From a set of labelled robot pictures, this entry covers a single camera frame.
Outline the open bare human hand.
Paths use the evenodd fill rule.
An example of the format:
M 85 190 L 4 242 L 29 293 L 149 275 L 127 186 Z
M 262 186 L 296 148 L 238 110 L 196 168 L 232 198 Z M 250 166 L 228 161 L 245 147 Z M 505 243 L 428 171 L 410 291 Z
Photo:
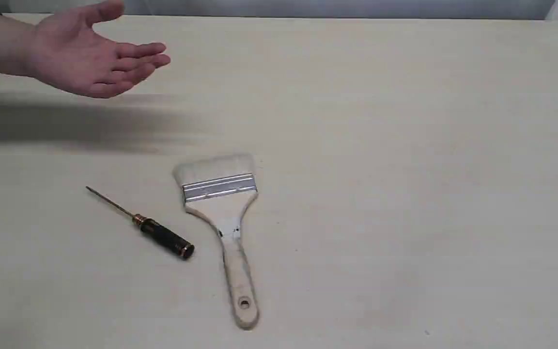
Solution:
M 130 91 L 171 59 L 163 43 L 117 42 L 93 28 L 122 15 L 121 0 L 105 0 L 44 18 L 30 30 L 23 75 L 90 98 L 112 98 Z

